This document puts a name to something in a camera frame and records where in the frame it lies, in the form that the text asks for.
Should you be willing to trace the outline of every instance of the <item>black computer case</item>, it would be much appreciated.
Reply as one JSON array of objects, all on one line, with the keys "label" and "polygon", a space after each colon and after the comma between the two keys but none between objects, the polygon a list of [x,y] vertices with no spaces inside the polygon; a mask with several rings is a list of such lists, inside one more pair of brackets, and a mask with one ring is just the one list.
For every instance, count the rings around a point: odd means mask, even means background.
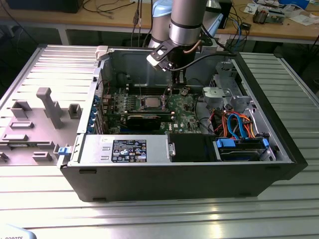
[{"label": "black computer case", "polygon": [[6,0],[11,9],[77,13],[83,0]]}]

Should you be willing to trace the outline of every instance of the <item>circuit board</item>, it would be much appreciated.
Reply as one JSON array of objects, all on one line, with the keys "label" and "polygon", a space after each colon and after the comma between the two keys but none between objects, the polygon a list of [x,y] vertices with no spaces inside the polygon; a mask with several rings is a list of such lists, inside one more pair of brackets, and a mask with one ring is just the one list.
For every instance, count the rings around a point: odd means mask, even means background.
[{"label": "circuit board", "polygon": [[127,117],[142,113],[143,115],[154,115],[163,119],[160,122],[159,130],[147,133],[201,133],[194,113],[194,94],[186,96],[174,94],[163,98],[159,95],[129,95],[122,89],[118,89],[112,96],[108,96],[107,100],[104,99],[106,133],[129,133],[130,131],[126,129]]}]

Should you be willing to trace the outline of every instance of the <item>blue clip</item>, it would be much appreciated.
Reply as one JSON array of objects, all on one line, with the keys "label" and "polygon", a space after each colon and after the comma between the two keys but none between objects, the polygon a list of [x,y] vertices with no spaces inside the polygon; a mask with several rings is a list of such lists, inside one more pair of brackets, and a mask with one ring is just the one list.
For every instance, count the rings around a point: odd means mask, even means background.
[{"label": "blue clip", "polygon": [[230,138],[220,138],[217,140],[217,147],[236,147],[235,141]]},{"label": "blue clip", "polygon": [[89,125],[93,125],[94,124],[94,121],[92,119],[89,119],[89,122],[88,122]]},{"label": "blue clip", "polygon": [[91,112],[91,113],[90,113],[90,117],[93,118],[93,119],[95,119],[96,115],[95,115],[93,112]]},{"label": "blue clip", "polygon": [[263,143],[264,143],[264,146],[265,146],[266,148],[269,147],[269,142],[268,142],[267,139],[263,139]]},{"label": "blue clip", "polygon": [[88,126],[88,127],[86,128],[86,132],[87,132],[87,133],[93,133],[93,128],[90,127],[90,126]]},{"label": "blue clip", "polygon": [[58,150],[58,155],[70,155],[72,153],[72,147],[60,147]]},{"label": "blue clip", "polygon": [[93,103],[98,104],[100,102],[100,97],[94,96]]},{"label": "blue clip", "polygon": [[223,146],[220,139],[216,141],[216,144],[217,144],[217,148],[221,148]]}]

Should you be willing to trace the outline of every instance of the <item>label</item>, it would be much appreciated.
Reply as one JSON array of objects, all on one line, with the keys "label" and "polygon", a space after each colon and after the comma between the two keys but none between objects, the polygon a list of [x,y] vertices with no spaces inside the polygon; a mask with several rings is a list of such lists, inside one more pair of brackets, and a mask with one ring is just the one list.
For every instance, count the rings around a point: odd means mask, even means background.
[{"label": "label", "polygon": [[146,140],[113,140],[112,162],[144,163],[146,161]]}]

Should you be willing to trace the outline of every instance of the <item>floor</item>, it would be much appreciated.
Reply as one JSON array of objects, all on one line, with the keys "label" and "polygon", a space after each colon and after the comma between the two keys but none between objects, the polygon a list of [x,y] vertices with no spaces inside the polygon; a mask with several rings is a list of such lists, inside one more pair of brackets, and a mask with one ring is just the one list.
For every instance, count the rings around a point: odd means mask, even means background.
[{"label": "floor", "polygon": [[[16,27],[15,37],[9,39],[2,37],[0,39],[0,95],[2,96],[8,86],[15,79],[22,67],[28,61],[30,55],[36,49],[36,45],[28,37],[21,28]],[[61,44],[57,30],[55,29],[39,29],[26,28],[33,38],[40,44]],[[69,30],[68,35],[73,45],[111,45],[111,46],[129,46],[130,33],[119,32],[102,32],[99,38],[96,31]],[[282,44],[277,45],[271,42],[255,42],[248,41],[238,48],[239,51],[270,53],[275,52],[281,54],[292,68],[299,72],[299,69],[307,58],[308,48],[306,45],[300,44]],[[305,69],[302,79],[317,93],[319,86],[314,83],[314,79],[319,77],[319,56],[317,55]]]}]

